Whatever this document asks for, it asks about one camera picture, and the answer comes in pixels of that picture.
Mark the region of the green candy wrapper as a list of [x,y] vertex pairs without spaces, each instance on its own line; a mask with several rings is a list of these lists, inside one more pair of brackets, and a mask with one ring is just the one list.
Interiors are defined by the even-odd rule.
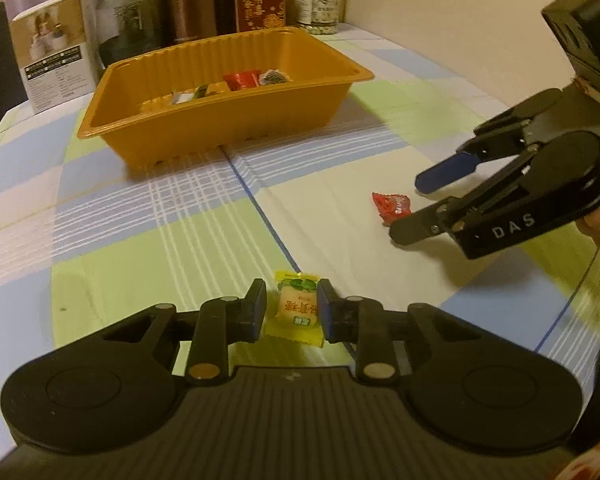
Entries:
[[198,86],[192,93],[192,99],[196,100],[196,99],[202,99],[204,98],[209,90],[209,85],[208,84],[201,84],[200,86]]

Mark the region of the seaweed snack clear packet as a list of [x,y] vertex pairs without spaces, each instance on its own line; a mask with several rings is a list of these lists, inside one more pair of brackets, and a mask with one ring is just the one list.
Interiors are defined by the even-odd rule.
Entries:
[[272,86],[272,84],[286,84],[287,82],[291,82],[291,78],[281,70],[273,68],[272,70],[260,73],[258,81],[260,86],[264,87]]

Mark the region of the plaid tablecloth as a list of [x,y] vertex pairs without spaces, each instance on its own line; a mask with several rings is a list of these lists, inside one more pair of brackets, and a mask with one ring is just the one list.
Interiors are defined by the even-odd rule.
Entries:
[[[327,43],[372,71],[324,129],[132,176],[76,129],[79,98],[0,123],[0,391],[21,364],[143,308],[194,310],[295,270],[391,310],[426,302],[569,368],[600,351],[600,252],[574,226],[480,260],[445,236],[391,244],[374,193],[413,194],[503,104],[350,25]],[[0,413],[0,457],[12,438]]]

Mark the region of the silver foil packet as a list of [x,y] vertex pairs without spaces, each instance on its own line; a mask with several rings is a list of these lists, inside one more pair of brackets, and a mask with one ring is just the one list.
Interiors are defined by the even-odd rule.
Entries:
[[184,104],[195,99],[196,92],[195,91],[186,91],[186,92],[174,92],[172,94],[172,105]]

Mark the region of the green glass jar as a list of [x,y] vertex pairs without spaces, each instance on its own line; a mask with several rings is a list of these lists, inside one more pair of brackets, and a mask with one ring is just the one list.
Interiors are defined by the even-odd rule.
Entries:
[[104,67],[159,49],[156,0],[97,0],[96,32]]

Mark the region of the cashew nut plastic jar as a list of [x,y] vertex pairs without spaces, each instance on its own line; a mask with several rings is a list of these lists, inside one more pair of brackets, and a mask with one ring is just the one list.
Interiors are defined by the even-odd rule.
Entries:
[[296,24],[312,35],[338,32],[340,0],[294,0]]

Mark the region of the small red candy packet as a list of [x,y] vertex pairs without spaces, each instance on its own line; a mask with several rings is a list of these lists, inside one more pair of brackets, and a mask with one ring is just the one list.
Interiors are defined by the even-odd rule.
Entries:
[[396,220],[412,213],[411,200],[406,195],[373,192],[372,200],[385,226],[391,226]]

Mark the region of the yellow candy packet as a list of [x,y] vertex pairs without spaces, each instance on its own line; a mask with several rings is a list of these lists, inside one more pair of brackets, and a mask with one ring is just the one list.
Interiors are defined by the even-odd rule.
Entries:
[[276,271],[268,296],[265,335],[322,348],[324,334],[317,302],[320,278],[302,272]]

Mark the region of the white product box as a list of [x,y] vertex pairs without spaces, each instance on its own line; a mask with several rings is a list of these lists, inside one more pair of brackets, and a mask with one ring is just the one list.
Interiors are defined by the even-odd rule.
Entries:
[[35,114],[95,90],[98,62],[93,0],[47,0],[17,14],[9,30]]

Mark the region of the red pillow snack packet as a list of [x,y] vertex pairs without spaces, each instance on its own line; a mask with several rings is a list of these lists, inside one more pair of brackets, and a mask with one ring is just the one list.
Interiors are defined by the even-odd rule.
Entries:
[[232,91],[258,88],[260,86],[260,70],[243,70],[223,76],[223,80]]

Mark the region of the orange plastic tray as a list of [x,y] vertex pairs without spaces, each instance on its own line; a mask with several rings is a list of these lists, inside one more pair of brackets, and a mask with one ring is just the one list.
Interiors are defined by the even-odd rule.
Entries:
[[[223,76],[281,70],[286,84],[232,91]],[[327,126],[352,84],[373,73],[302,29],[238,32],[110,65],[76,135],[102,139],[132,169],[261,136]],[[174,92],[207,95],[172,105]]]

